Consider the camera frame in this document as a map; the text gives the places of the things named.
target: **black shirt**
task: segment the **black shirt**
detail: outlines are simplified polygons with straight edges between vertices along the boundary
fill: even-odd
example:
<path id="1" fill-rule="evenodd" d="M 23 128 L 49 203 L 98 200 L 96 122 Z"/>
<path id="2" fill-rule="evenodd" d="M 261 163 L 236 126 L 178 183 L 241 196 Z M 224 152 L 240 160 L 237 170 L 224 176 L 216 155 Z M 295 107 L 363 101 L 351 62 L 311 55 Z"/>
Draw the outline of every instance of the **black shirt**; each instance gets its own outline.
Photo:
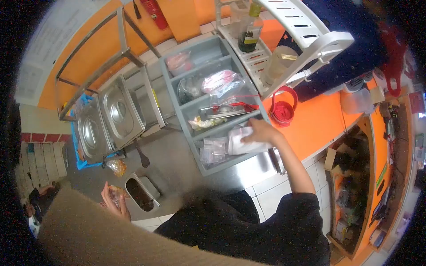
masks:
<path id="1" fill-rule="evenodd" d="M 56 186 L 55 188 L 48 189 L 46 193 L 41 196 L 38 190 L 34 189 L 28 196 L 31 205 L 33 205 L 35 209 L 35 218 L 40 223 L 58 192 L 59 187 Z"/>
<path id="2" fill-rule="evenodd" d="M 250 196 L 209 198 L 176 212 L 155 233 L 200 249 L 272 265 L 329 265 L 316 195 L 281 198 L 276 213 L 259 224 Z"/>

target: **white wooden wall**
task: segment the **white wooden wall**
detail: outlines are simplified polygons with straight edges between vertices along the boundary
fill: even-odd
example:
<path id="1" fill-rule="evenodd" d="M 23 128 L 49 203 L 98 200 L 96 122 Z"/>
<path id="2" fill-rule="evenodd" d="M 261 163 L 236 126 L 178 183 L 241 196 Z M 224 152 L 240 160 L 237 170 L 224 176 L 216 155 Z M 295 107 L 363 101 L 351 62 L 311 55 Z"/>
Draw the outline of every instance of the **white wooden wall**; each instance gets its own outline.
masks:
<path id="1" fill-rule="evenodd" d="M 28 149 L 28 145 L 34 145 L 34 150 Z M 21 200 L 27 199 L 34 188 L 46 186 L 67 175 L 62 147 L 63 142 L 22 142 L 20 164 L 15 169 Z"/>

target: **beige sleeve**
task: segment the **beige sleeve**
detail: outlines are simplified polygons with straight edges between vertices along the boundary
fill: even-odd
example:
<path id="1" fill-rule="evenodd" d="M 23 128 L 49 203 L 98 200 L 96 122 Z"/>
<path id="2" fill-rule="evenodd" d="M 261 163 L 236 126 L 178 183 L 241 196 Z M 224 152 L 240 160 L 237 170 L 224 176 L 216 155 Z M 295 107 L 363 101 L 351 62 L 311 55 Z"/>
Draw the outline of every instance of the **beige sleeve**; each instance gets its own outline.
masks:
<path id="1" fill-rule="evenodd" d="M 261 265 L 145 231 L 71 189 L 56 196 L 38 240 L 57 265 Z"/>

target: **person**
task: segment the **person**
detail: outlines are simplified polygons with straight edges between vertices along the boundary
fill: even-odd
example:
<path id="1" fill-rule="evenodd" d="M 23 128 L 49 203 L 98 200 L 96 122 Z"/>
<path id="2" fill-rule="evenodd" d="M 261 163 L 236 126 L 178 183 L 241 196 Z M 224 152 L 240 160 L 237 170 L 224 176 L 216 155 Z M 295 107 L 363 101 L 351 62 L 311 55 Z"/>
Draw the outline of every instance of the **person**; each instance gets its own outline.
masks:
<path id="1" fill-rule="evenodd" d="M 291 194 L 281 198 L 276 213 L 263 223 L 251 197 L 241 191 L 209 197 L 177 211 L 154 232 L 199 249 L 273 265 L 329 265 L 330 248 L 322 233 L 320 205 L 306 169 L 284 135 L 264 120 L 250 119 L 253 134 L 242 139 L 275 146 L 287 170 Z M 131 220 L 123 197 L 120 208 L 102 197 L 108 209 Z"/>
<path id="2" fill-rule="evenodd" d="M 59 183 L 52 182 L 51 185 L 39 189 L 34 188 L 33 191 L 31 191 L 27 202 L 23 206 L 24 213 L 29 218 L 30 227 L 31 220 L 35 220 L 35 225 L 39 225 L 43 221 L 43 216 L 46 214 L 59 190 Z"/>

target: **gray plastic organizer tray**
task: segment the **gray plastic organizer tray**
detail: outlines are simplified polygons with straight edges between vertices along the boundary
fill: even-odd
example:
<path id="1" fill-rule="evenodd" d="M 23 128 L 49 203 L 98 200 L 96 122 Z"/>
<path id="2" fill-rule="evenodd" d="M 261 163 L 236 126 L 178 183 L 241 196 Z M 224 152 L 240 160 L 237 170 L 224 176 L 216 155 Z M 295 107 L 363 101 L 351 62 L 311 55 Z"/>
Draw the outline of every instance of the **gray plastic organizer tray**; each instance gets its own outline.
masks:
<path id="1" fill-rule="evenodd" d="M 195 67 L 183 74 L 180 74 L 176 77 L 173 77 L 168 71 L 165 59 L 169 56 L 175 55 L 182 51 L 190 51 L 190 58 L 194 63 Z M 240 63 L 237 55 L 232 50 L 231 46 L 227 43 L 226 40 L 221 39 L 219 36 L 213 36 L 208 39 L 202 40 L 200 42 L 194 43 L 192 45 L 186 46 L 180 50 L 177 50 L 173 53 L 167 54 L 160 58 L 160 66 L 166 81 L 167 89 L 172 100 L 173 107 L 175 108 L 176 115 L 181 124 L 182 131 L 185 134 L 185 137 L 188 140 L 188 144 L 191 148 L 191 151 L 194 155 L 194 159 L 200 169 L 200 172 L 203 176 L 208 176 L 210 174 L 216 173 L 223 169 L 229 168 L 233 165 L 236 165 L 242 161 L 245 161 L 257 153 L 247 153 L 238 156 L 230 156 L 227 161 L 216 164 L 212 166 L 205 166 L 200 161 L 200 149 L 197 148 L 196 142 L 203 141 L 205 137 L 224 137 L 228 135 L 228 132 L 235 127 L 236 125 L 241 125 L 246 123 L 250 118 L 254 117 L 256 119 L 264 119 L 270 123 L 267 112 L 263 108 L 262 101 L 259 97 L 253 97 L 253 104 L 259 105 L 259 110 L 248 114 L 237 115 L 229 117 L 228 121 L 221 123 L 214 127 L 203 129 L 200 131 L 195 131 L 191 128 L 188 123 L 188 120 L 193 120 L 195 116 L 199 115 L 199 110 L 201 108 L 206 108 L 210 106 L 210 96 L 205 94 L 197 99 L 194 99 L 183 105 L 180 104 L 177 96 L 177 88 L 179 81 L 187 76 L 194 75 L 200 71 L 203 73 L 206 72 L 206 64 L 213 60 L 219 60 L 221 66 L 219 70 L 230 69 L 236 73 L 242 75 L 246 80 L 250 80 L 244 67 Z M 243 90 L 250 92 L 250 95 L 257 95 L 258 92 L 252 83 L 248 83 L 244 86 Z"/>

